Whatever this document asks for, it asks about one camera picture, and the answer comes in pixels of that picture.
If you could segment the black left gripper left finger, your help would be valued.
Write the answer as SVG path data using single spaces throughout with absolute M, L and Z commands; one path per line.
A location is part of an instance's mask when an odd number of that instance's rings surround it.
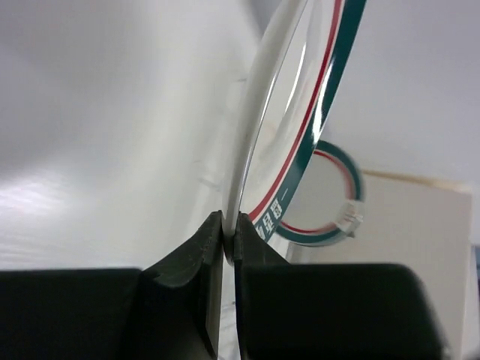
M 1 273 L 3 359 L 216 359 L 221 214 L 147 269 Z

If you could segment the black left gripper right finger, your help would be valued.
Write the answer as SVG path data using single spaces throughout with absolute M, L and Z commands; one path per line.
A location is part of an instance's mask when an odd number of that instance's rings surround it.
M 246 214 L 232 240 L 243 359 L 448 359 L 424 284 L 395 263 L 292 264 Z

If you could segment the white plate green red rim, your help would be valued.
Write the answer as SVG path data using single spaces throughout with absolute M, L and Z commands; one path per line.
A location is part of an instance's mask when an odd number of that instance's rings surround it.
M 363 1 L 282 1 L 259 42 L 238 110 L 223 233 L 239 215 L 269 240 L 320 141 L 365 9 Z

